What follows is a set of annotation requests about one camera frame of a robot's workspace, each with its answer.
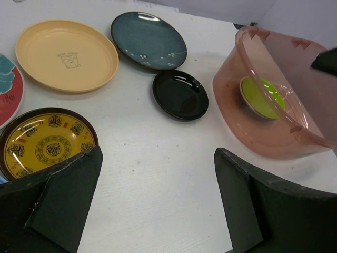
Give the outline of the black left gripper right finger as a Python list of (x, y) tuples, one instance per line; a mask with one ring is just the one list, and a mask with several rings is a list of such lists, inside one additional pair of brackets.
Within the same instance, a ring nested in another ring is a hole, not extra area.
[(225, 148), (214, 154), (233, 252), (336, 252), (336, 194), (260, 169)]

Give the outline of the lime green plate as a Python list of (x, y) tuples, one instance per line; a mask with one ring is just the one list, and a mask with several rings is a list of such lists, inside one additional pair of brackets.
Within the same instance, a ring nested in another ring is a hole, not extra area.
[[(284, 101), (277, 89), (265, 79), (261, 79), (261, 81), (263, 86), (267, 89), (268, 94), (274, 98), (282, 109), (285, 109)], [(262, 118), (268, 120), (277, 120), (280, 118), (265, 101), (251, 77), (246, 76), (241, 79), (240, 93), (248, 107)]]

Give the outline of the red and teal floral plate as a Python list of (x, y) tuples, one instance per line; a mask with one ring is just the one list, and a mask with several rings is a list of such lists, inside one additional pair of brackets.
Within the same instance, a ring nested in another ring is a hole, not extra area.
[(25, 82), (19, 68), (1, 53), (1, 129), (15, 117), (24, 97)]

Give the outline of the light blue plastic plate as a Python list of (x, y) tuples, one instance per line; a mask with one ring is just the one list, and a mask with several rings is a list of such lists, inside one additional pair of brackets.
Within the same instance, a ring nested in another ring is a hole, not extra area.
[(7, 180), (3, 177), (0, 177), (0, 184), (7, 183)]

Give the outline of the black glossy plate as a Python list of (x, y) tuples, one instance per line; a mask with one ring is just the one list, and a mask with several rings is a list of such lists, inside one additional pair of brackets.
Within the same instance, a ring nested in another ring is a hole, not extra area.
[(159, 72), (153, 80), (152, 92), (157, 104), (166, 113), (183, 121), (197, 120), (209, 108), (209, 98), (203, 85), (179, 70)]

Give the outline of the dark teal ceramic plate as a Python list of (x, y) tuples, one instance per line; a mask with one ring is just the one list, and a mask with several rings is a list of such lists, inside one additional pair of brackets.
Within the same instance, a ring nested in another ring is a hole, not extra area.
[(111, 23), (117, 48), (137, 64), (153, 70), (171, 70), (187, 58), (180, 33), (165, 20), (144, 12), (126, 12)]

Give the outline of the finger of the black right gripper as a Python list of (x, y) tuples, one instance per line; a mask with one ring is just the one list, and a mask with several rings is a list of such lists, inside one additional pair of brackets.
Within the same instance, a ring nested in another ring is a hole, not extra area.
[(337, 77), (337, 48), (320, 53), (312, 62), (311, 68)]

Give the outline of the yellow patterned brown-rim plate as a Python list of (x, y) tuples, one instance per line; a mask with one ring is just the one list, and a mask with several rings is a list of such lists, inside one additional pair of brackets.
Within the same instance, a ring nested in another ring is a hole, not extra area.
[(1, 134), (1, 172), (16, 180), (98, 145), (93, 126), (64, 108), (40, 108), (11, 121)]

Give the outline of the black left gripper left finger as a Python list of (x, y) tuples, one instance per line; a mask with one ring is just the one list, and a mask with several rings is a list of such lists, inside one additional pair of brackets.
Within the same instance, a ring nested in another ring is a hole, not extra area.
[(94, 146), (1, 184), (1, 252), (77, 252), (102, 162)]

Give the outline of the pale yellow plastic plate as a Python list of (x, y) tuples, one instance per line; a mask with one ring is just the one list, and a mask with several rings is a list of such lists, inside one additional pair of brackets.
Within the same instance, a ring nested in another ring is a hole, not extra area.
[(108, 83), (119, 65), (113, 43), (98, 30), (68, 20), (47, 20), (25, 29), (15, 54), (37, 82), (63, 92), (84, 93)]

